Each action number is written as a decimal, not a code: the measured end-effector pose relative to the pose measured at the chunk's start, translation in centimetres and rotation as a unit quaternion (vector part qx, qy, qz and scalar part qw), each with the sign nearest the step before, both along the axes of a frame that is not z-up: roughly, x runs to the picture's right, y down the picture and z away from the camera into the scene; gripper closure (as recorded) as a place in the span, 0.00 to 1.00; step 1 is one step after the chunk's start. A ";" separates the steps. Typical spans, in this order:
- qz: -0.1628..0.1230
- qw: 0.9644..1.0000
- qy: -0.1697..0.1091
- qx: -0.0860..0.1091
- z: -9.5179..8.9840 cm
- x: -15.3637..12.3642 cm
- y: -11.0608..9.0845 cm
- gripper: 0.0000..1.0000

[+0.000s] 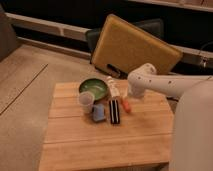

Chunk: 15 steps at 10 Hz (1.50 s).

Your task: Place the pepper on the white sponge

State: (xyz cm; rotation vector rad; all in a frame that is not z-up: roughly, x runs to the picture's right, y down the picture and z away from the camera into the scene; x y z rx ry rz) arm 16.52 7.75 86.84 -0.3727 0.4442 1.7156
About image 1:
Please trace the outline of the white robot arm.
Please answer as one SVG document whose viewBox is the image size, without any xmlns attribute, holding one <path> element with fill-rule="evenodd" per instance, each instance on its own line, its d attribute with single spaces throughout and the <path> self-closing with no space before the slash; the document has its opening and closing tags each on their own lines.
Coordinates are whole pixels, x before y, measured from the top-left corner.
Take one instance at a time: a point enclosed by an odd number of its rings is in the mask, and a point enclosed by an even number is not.
<svg viewBox="0 0 213 171">
<path fill-rule="evenodd" d="M 127 80 L 133 97 L 150 89 L 179 99 L 169 171 L 213 171 L 213 75 L 157 75 L 147 63 L 131 71 Z"/>
</svg>

